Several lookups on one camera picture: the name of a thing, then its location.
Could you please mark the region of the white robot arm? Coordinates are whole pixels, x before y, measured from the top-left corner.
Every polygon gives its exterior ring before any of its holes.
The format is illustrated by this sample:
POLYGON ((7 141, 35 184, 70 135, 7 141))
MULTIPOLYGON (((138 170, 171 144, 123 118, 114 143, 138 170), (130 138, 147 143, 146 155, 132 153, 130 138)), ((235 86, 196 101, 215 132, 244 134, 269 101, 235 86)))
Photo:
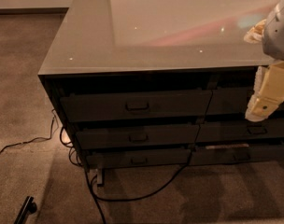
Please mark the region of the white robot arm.
POLYGON ((284 0, 280 0, 265 20, 258 22, 244 36, 251 44, 261 43, 263 53, 275 63, 259 66, 254 93, 248 102, 245 119, 259 122, 267 119, 284 102, 284 0))

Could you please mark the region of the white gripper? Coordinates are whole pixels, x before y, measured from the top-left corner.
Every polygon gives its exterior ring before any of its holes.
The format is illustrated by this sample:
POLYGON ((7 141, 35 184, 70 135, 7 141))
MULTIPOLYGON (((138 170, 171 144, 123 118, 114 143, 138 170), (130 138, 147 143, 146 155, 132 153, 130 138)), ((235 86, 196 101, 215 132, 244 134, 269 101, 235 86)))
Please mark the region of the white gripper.
MULTIPOLYGON (((277 5, 266 20, 259 21, 244 35, 250 44, 261 43, 263 52, 284 61, 284 6, 277 5)), ((268 119, 284 102, 284 62, 259 66, 254 80, 245 119, 259 122, 268 119)))

